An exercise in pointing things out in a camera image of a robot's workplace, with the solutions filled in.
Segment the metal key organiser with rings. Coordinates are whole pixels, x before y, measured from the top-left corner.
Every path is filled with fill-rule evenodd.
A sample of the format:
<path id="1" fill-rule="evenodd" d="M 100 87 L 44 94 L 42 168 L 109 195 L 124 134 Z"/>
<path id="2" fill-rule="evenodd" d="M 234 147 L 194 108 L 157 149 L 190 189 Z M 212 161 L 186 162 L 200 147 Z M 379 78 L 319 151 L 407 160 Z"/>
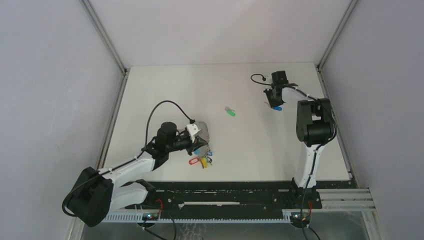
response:
<path id="1" fill-rule="evenodd" d="M 204 121 L 197 121 L 196 125 L 199 127 L 199 137 L 202 146 L 194 151 L 203 169 L 206 169 L 210 163 L 210 134 L 207 124 Z"/>

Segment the key with blue tag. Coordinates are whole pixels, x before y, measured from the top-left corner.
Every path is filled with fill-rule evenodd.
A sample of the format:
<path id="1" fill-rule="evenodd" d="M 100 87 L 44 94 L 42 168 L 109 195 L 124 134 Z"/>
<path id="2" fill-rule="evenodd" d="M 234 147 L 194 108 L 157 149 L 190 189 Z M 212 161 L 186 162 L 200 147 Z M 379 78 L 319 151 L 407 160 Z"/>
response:
<path id="1" fill-rule="evenodd" d="M 271 108 L 271 109 L 273 109 L 273 110 L 275 110 L 275 111 L 282 111 L 283 109 L 282 109 L 282 107 L 280 107 L 280 106 L 271 106 L 269 103 L 267 103 L 266 102 L 266 104 L 267 104 L 267 106 L 269 107 L 269 108 Z"/>

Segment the red tagged key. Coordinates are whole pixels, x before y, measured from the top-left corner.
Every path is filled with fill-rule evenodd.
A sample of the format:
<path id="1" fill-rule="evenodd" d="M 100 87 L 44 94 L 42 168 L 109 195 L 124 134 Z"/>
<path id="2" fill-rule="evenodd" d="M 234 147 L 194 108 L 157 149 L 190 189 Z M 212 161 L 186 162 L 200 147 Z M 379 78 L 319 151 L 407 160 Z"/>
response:
<path id="1" fill-rule="evenodd" d="M 194 164 L 198 163 L 199 161 L 200 161 L 200 160 L 199 160 L 199 158 L 198 158 L 198 157 L 195 157 L 195 158 L 190 159 L 190 160 L 188 161 L 188 163 L 189 163 L 190 165 L 194 165 Z"/>

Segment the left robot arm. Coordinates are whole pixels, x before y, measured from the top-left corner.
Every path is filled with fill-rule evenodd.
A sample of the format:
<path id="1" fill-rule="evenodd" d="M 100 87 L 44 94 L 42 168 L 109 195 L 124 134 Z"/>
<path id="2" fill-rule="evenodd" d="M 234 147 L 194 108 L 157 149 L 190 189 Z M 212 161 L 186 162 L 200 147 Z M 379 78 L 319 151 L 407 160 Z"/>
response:
<path id="1" fill-rule="evenodd" d="M 62 202 L 62 211 L 82 220 L 88 227 L 102 222 L 109 212 L 140 204 L 149 209 L 156 203 L 153 186 L 141 179 L 169 160 L 172 152 L 189 155 L 209 146 L 207 124 L 197 121 L 182 131 L 173 122 L 164 122 L 156 136 L 134 156 L 109 168 L 85 168 Z"/>

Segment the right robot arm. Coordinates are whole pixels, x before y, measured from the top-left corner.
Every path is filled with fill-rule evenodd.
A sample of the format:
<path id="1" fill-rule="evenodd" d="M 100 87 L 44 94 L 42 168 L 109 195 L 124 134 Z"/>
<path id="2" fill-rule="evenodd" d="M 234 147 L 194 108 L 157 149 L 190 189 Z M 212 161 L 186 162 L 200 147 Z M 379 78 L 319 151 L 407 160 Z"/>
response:
<path id="1" fill-rule="evenodd" d="M 314 188 L 322 151 L 326 144 L 336 138 L 338 130 L 331 101 L 302 91 L 297 84 L 288 81 L 284 70 L 275 71 L 268 76 L 262 75 L 259 83 L 266 86 L 263 92 L 270 108 L 296 104 L 295 132 L 301 149 L 294 184 L 304 190 Z"/>

